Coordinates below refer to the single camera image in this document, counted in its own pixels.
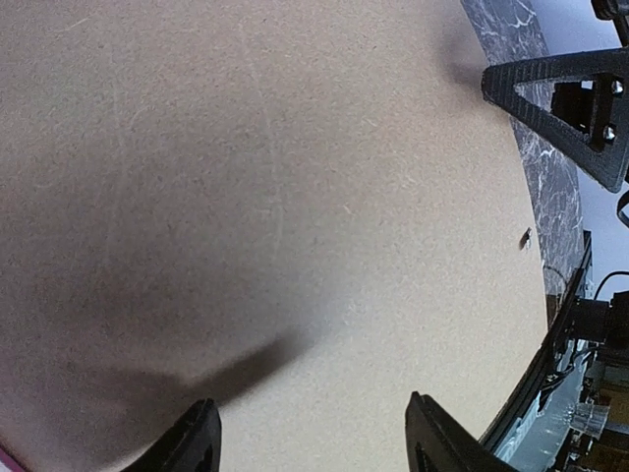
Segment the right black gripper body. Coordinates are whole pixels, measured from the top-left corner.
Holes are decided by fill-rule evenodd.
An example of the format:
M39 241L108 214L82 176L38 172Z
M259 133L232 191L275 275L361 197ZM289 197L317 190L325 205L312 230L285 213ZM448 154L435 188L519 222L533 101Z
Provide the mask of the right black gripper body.
M612 74L556 83L551 113L577 130L590 148L612 146L628 125L628 87Z

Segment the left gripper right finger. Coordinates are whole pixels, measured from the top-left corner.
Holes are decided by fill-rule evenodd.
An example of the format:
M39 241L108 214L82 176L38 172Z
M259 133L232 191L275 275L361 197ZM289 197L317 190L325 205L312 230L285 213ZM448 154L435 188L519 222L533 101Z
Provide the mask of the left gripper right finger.
M411 472L516 472L485 450L427 394L411 394L405 437Z

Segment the light wooden picture frame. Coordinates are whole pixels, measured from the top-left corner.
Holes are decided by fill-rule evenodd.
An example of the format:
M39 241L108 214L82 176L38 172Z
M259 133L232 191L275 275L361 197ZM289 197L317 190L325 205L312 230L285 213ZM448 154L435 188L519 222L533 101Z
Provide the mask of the light wooden picture frame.
M0 472L24 472L24 468L3 447L0 447Z

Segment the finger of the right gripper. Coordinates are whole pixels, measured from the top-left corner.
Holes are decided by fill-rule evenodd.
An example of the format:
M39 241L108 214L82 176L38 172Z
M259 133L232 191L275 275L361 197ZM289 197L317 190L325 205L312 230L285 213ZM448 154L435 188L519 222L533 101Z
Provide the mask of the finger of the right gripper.
M493 65L484 99L617 193L628 174L626 47Z

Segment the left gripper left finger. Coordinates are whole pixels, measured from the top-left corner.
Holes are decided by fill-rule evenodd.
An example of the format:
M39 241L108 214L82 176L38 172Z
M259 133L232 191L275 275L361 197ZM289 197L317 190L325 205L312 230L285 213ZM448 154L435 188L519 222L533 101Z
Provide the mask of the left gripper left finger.
M212 399L195 402L123 472L218 472L221 420Z

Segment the brown cardboard backing board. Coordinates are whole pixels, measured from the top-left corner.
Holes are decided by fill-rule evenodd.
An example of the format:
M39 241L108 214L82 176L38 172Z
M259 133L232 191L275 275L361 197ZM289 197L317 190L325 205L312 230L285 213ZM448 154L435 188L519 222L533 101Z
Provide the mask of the brown cardboard backing board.
M114 471L195 400L225 471L403 471L546 332L457 1L5 1L1 441Z

